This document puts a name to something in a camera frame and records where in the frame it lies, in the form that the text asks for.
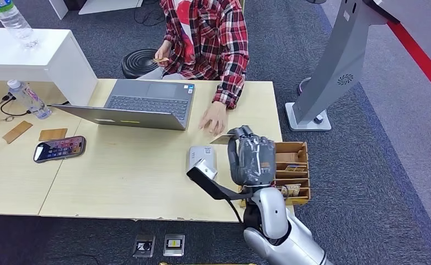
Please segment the person's right hand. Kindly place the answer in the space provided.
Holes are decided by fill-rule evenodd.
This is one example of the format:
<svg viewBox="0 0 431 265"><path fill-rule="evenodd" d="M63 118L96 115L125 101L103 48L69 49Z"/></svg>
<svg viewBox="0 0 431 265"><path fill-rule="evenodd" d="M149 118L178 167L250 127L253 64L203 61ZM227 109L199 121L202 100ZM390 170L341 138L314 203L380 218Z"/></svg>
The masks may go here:
<svg viewBox="0 0 431 265"><path fill-rule="evenodd" d="M159 67L166 67L169 62L170 54L172 49L172 43L165 40L160 48L155 53L154 59Z"/></svg>

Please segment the person's left hand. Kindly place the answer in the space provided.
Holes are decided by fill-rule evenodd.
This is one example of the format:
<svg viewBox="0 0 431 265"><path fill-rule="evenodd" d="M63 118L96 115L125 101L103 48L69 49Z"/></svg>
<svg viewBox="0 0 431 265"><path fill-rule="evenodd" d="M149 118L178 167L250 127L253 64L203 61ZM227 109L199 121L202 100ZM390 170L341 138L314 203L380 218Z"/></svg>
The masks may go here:
<svg viewBox="0 0 431 265"><path fill-rule="evenodd" d="M199 128L206 129L217 136L225 131L227 123L226 105L221 102L213 102L201 118Z"/></svg>

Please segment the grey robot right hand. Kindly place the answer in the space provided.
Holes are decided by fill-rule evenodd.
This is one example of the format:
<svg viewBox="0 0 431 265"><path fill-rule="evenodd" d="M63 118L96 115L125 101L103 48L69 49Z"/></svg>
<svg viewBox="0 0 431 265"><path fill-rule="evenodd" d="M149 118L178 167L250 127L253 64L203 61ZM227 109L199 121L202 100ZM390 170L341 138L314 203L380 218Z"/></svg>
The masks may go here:
<svg viewBox="0 0 431 265"><path fill-rule="evenodd" d="M242 125L228 131L231 178L239 186L268 186L276 172L275 142Z"/></svg>

